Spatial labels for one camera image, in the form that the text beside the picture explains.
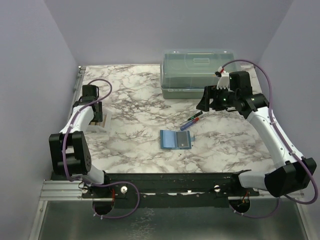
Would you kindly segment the white plastic card tray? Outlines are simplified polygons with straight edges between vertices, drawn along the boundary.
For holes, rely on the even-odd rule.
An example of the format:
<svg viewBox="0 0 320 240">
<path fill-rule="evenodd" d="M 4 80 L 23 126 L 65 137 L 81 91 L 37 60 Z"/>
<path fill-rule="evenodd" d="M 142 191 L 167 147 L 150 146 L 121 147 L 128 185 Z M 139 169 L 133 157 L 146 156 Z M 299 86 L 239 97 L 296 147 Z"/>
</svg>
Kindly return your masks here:
<svg viewBox="0 0 320 240">
<path fill-rule="evenodd" d="M 111 129 L 113 113 L 106 109 L 102 111 L 102 122 L 91 122 L 87 127 L 87 132 L 108 133 Z"/>
</svg>

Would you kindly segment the black VIP card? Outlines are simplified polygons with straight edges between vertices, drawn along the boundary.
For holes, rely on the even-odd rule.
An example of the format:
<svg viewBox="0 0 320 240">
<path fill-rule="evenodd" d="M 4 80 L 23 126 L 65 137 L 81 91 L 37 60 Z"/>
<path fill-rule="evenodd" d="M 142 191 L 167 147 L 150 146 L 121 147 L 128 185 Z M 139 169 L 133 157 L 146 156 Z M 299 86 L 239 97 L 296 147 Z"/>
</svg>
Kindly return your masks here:
<svg viewBox="0 0 320 240">
<path fill-rule="evenodd" d="M 177 147 L 180 149 L 190 147 L 190 133 L 189 131 L 178 131 L 176 133 Z"/>
</svg>

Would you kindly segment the blue leather card holder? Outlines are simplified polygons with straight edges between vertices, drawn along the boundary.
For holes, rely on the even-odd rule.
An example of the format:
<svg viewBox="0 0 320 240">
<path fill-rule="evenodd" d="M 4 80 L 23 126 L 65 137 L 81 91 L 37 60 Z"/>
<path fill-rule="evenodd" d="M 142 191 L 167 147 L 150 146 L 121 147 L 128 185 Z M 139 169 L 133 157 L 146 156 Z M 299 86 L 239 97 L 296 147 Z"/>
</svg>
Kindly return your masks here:
<svg viewBox="0 0 320 240">
<path fill-rule="evenodd" d="M 189 148 L 177 147 L 177 132 L 174 130 L 160 130 L 160 148 L 162 150 L 189 150 L 192 148 L 192 143 L 195 141 L 195 136 L 189 131 Z"/>
</svg>

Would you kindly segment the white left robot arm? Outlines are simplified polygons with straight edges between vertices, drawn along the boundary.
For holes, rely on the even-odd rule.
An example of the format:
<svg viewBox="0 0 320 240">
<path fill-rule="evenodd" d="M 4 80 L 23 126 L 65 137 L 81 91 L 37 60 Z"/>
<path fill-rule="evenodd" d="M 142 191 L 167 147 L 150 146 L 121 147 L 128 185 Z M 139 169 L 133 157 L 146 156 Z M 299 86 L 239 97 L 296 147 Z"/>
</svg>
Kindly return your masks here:
<svg viewBox="0 0 320 240">
<path fill-rule="evenodd" d="M 92 165 L 85 138 L 91 123 L 103 121 L 102 102 L 98 100 L 99 87 L 87 84 L 82 96 L 72 106 L 72 114 L 66 126 L 49 136 L 49 148 L 53 172 L 68 180 L 83 180 L 94 184 L 93 191 L 101 198 L 107 197 L 111 185 L 105 181 L 105 173 Z"/>
</svg>

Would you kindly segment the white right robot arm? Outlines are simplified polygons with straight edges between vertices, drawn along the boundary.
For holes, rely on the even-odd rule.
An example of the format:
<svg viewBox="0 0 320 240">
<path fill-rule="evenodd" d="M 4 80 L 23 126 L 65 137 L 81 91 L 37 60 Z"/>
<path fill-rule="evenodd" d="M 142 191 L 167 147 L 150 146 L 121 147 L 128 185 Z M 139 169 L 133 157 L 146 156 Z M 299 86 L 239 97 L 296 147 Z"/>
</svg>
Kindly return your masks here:
<svg viewBox="0 0 320 240">
<path fill-rule="evenodd" d="M 277 126 L 276 118 L 270 116 L 270 103 L 262 93 L 253 93 L 250 74 L 246 71 L 226 72 L 223 68 L 215 73 L 216 85 L 204 88 L 197 110 L 224 111 L 234 108 L 257 131 L 270 153 L 274 171 L 269 173 L 244 170 L 230 183 L 230 191 L 241 196 L 248 188 L 268 191 L 281 197 L 305 189 L 317 164 L 306 158 Z"/>
</svg>

